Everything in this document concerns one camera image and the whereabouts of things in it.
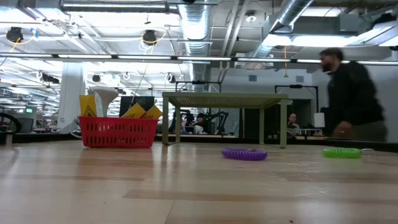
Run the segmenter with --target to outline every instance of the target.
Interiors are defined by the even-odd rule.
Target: red plastic basket
[[[83,144],[88,147],[151,147],[156,119],[79,117]]]

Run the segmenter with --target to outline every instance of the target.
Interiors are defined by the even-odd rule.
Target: purple coil
[[[221,152],[227,159],[244,161],[263,161],[267,158],[267,152],[259,149],[223,149]]]

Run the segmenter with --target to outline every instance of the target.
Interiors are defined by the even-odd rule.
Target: green spiral cord
[[[324,149],[322,154],[328,158],[359,159],[361,158],[362,152],[361,150],[355,148],[337,147]]]

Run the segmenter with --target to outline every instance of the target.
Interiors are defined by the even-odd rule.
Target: person
[[[290,131],[294,135],[300,134],[300,126],[296,123],[297,115],[292,113],[289,116],[289,122],[287,123],[287,130]]]
[[[206,121],[206,115],[204,113],[198,113],[197,123],[194,126],[202,127],[201,133],[209,133],[208,122]]]
[[[320,58],[323,71],[330,76],[329,117],[333,137],[385,142],[383,108],[366,68],[357,62],[342,63],[344,55],[336,48],[323,50]]]

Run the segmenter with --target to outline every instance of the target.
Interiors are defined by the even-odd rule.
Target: table leg
[[[169,98],[163,97],[162,143],[169,145]]]
[[[175,142],[180,142],[181,112],[180,107],[175,107]]]
[[[260,144],[264,144],[264,108],[260,108]]]
[[[287,100],[280,101],[280,148],[286,148],[287,141]]]

